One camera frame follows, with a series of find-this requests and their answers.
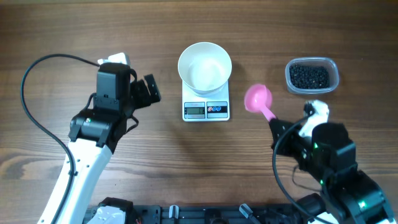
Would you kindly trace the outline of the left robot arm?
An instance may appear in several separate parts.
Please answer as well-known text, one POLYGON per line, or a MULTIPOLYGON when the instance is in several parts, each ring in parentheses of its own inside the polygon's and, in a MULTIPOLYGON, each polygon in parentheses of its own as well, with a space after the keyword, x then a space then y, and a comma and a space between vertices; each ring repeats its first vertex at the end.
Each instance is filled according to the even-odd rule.
POLYGON ((61 173, 41 215, 40 223, 81 223, 95 185, 116 150, 119 140, 136 125, 135 110, 161 99, 154 76, 138 80, 123 63, 102 63, 96 92, 70 122, 70 139, 61 173))

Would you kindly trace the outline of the pink plastic measuring scoop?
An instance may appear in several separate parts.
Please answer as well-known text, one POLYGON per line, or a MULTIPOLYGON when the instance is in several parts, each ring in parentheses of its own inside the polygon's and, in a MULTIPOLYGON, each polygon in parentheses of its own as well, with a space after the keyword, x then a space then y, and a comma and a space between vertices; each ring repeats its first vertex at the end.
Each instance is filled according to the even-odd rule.
POLYGON ((276 119, 271 111, 272 101, 271 91, 263 84, 252 85, 244 96, 245 109, 251 113, 262 113, 268 121, 276 119))

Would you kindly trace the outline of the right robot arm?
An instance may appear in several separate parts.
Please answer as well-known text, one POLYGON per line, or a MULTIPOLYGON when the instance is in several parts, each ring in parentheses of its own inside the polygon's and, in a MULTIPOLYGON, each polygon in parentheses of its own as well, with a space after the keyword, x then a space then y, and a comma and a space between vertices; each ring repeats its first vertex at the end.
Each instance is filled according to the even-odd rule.
POLYGON ((293 157, 300 170, 321 185, 326 210, 339 223, 393 223, 394 212, 380 186, 356 162, 356 145, 341 123, 322 123, 310 139, 299 136, 300 122, 269 121, 273 155, 293 157))

